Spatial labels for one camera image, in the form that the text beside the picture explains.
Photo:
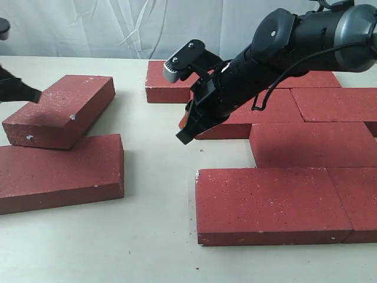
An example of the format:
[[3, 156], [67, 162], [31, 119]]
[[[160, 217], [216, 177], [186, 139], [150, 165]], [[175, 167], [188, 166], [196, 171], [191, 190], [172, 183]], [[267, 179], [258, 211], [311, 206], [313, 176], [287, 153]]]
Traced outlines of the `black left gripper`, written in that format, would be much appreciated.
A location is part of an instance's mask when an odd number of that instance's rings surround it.
[[39, 103], [42, 91], [30, 87], [1, 66], [1, 102]]

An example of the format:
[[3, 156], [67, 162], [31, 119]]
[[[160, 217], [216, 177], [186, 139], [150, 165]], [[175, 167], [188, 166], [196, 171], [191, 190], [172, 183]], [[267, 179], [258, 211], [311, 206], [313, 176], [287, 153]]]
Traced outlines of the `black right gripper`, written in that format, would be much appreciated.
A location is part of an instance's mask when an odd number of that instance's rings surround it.
[[194, 85], [194, 97], [186, 106], [176, 137], [188, 144], [199, 134], [226, 121], [232, 112], [265, 90], [265, 65], [252, 46], [214, 69], [208, 81]]

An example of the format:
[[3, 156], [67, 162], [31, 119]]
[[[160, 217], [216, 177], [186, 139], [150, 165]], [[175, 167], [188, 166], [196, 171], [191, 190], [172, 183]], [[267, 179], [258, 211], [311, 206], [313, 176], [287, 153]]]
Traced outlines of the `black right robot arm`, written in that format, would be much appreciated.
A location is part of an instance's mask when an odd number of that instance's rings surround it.
[[293, 14], [283, 8], [267, 15], [251, 43], [234, 59], [222, 60], [200, 40], [191, 40], [166, 62], [176, 80], [197, 74], [177, 138], [184, 144], [226, 121], [260, 93], [270, 97], [285, 79], [310, 71], [361, 73], [376, 63], [376, 8], [353, 1]]

